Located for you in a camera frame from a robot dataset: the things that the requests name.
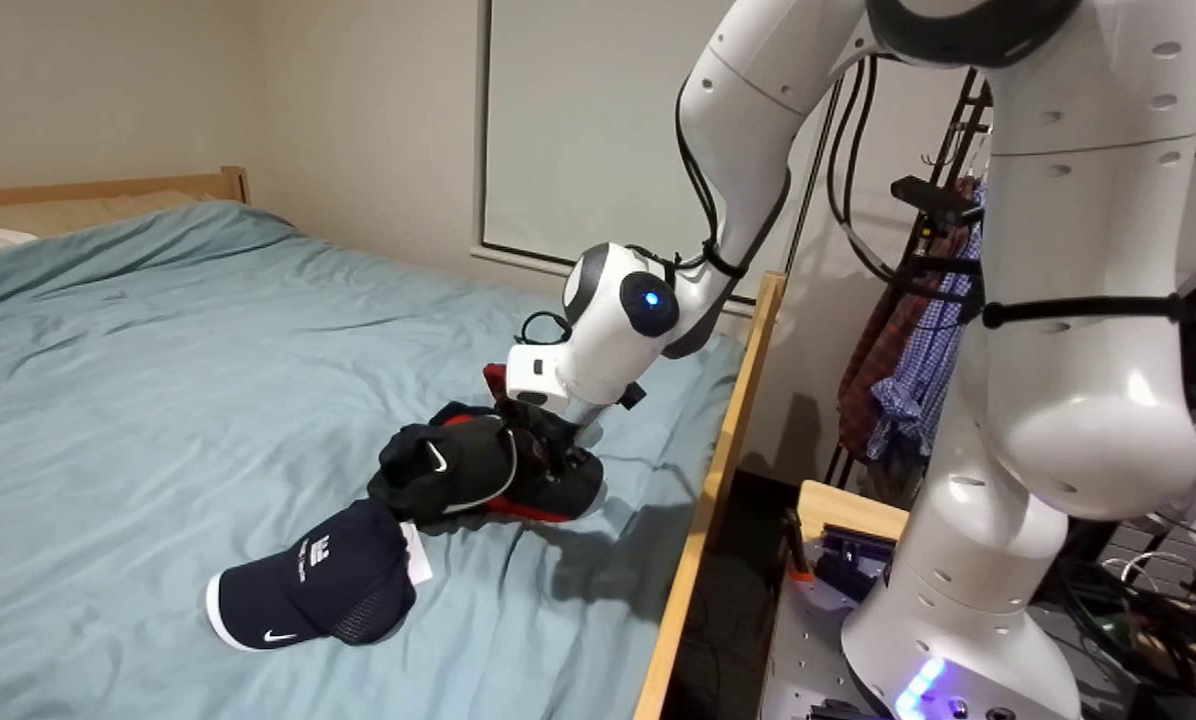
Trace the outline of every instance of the humanoid robot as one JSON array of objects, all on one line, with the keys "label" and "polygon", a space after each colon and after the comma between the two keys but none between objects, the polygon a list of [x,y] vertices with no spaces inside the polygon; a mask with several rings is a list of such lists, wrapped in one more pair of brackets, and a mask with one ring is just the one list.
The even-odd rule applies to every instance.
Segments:
[{"label": "humanoid robot", "polygon": [[512,344],[503,390],[585,428],[655,354],[698,353],[781,211],[806,116],[875,51],[988,71],[988,305],[894,570],[839,646],[897,714],[1081,714],[1028,617],[1067,515],[1141,515],[1196,476],[1174,301],[1196,0],[738,0],[678,101],[712,241],[693,264],[587,248],[570,339]]}]

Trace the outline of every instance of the navy blue cap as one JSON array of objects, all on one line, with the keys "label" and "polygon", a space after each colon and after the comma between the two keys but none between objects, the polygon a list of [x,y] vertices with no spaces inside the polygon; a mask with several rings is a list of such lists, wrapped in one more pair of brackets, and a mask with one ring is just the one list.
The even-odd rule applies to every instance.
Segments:
[{"label": "navy blue cap", "polygon": [[327,515],[287,551],[227,566],[206,586],[212,631],[242,651],[317,637],[371,644],[413,601],[399,522],[367,501]]}]

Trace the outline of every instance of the wooden headboard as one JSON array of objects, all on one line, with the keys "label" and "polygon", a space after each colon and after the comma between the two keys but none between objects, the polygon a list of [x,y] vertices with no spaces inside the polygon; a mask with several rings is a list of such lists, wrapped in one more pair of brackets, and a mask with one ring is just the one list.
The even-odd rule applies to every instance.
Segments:
[{"label": "wooden headboard", "polygon": [[187,197],[216,197],[216,201],[242,201],[242,202],[247,201],[245,172],[219,169],[208,176],[0,187],[0,202],[109,201],[109,197],[147,197],[147,193],[187,193]]}]

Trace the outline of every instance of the bed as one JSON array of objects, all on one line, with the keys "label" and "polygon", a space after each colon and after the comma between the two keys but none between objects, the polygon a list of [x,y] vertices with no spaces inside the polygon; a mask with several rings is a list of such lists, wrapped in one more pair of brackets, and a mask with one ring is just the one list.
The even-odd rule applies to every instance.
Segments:
[{"label": "bed", "polygon": [[0,714],[660,714],[781,305],[646,374],[601,508],[425,531],[379,644],[233,651],[212,570],[357,501],[553,296],[359,257],[245,172],[0,193]]}]

